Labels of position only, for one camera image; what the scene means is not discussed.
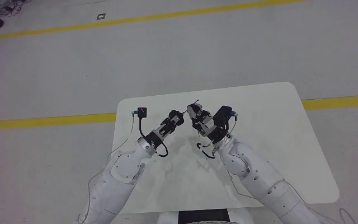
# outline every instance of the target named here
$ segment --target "yellow floor stripe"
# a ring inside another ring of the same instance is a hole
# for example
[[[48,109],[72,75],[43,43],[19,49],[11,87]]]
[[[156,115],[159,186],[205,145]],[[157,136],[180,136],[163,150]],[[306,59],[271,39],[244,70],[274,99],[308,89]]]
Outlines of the yellow floor stripe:
[[[322,110],[332,108],[356,108],[358,107],[358,96],[302,100],[306,110]]]
[[[332,108],[357,108],[358,96],[316,99],[316,100],[302,100],[302,104],[306,110],[322,110],[322,109],[332,109]],[[0,120],[0,129],[107,123],[107,122],[115,122],[115,121],[116,121],[116,113],[59,116],[53,118],[33,118],[33,119],[21,119],[21,120]]]
[[[5,38],[16,38],[20,36],[31,36],[31,35],[41,35],[41,34],[50,34],[54,32],[66,32],[72,30],[81,30],[81,29],[90,29],[95,27],[103,27],[103,26],[113,26],[119,24],[129,24],[133,22],[145,22],[151,20],[161,20],[165,18],[174,18],[174,17],[181,17],[181,16],[193,16],[199,14],[207,14],[207,13],[214,13],[214,12],[224,12],[224,11],[232,11],[232,10],[243,10],[248,8],[257,8],[257,7],[265,7],[265,6],[274,6],[278,4],[289,4],[295,2],[304,2],[305,0],[268,0],[263,2],[251,2],[251,3],[244,3],[244,4],[234,4],[230,6],[219,6],[219,7],[212,7],[212,8],[202,8],[198,10],[187,10],[181,12],[170,12],[158,15],[149,15],[149,16],[141,16],[141,17],[134,17],[134,18],[124,18],[120,20],[112,20],[112,21],[104,21],[104,22],[93,22],[90,24],[80,24],[80,25],[73,25],[73,26],[63,26],[63,27],[55,27],[50,29],[43,29],[43,30],[31,30],[31,31],[24,31],[24,32],[14,32],[9,34],[0,34],[0,39]]]
[[[107,123],[107,122],[115,122],[115,121],[116,121],[116,113],[90,114],[90,115],[77,115],[77,116],[58,116],[53,118],[32,118],[32,119],[21,119],[21,120],[0,120],[0,129]]]

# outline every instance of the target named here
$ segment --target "floor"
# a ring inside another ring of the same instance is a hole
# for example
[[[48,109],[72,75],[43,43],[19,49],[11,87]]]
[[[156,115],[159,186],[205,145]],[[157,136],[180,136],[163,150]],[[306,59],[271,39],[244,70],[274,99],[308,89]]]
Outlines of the floor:
[[[266,7],[27,35],[255,0],[32,0],[0,29],[0,120],[115,113],[130,97],[288,81],[301,99],[358,95],[356,0]],[[12,38],[2,35],[19,33]],[[313,208],[358,220],[358,108],[307,110],[340,189]],[[114,123],[0,129],[0,223],[72,223],[110,152]],[[256,223],[280,223],[265,208]],[[120,214],[113,223],[156,223]]]

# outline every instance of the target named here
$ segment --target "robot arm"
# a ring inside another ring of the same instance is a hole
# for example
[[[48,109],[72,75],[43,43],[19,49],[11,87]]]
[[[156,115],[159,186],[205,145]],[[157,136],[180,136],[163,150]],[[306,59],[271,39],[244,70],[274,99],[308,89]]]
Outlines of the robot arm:
[[[145,118],[146,110],[138,117]],[[157,147],[175,128],[183,124],[183,114],[172,110],[156,130],[137,140],[135,151],[117,151],[104,168],[86,205],[74,224],[109,224],[122,210],[144,171],[142,159],[152,158]]]
[[[200,104],[191,104],[187,109],[192,126],[214,144],[212,154],[218,151],[225,168],[237,175],[251,195],[283,223],[324,223],[307,208],[277,169],[250,146],[228,134],[228,120],[237,116],[230,107],[223,106],[214,116],[203,110]]]

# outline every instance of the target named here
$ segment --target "black sticker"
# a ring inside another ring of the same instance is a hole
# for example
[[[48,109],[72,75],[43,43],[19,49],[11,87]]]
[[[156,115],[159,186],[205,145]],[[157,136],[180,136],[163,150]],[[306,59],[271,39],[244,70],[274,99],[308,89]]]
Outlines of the black sticker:
[[[106,14],[105,14],[105,13],[103,13],[103,14],[98,14],[97,19],[98,19],[98,20],[104,20],[105,17],[106,17]]]

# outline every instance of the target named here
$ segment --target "tabletop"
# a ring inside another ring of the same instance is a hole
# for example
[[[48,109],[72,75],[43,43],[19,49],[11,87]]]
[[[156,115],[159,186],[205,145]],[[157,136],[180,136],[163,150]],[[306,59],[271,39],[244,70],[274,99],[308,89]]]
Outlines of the tabletop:
[[[273,164],[308,203],[338,199],[337,184],[298,93],[288,82],[125,99],[117,107],[113,149],[130,132],[131,111],[148,108],[148,116],[142,120],[146,135],[171,110],[185,111],[196,100],[211,114],[222,105],[231,106],[238,113],[232,135]],[[142,161],[146,165],[144,173],[121,213],[262,206],[236,193],[220,158],[207,159],[196,148],[198,142],[207,144],[209,140],[192,128],[188,114],[184,119],[184,124],[164,140],[169,155],[154,155]],[[135,118],[133,133],[120,150],[135,150],[139,137]],[[241,193],[249,194],[236,176],[234,183]]]

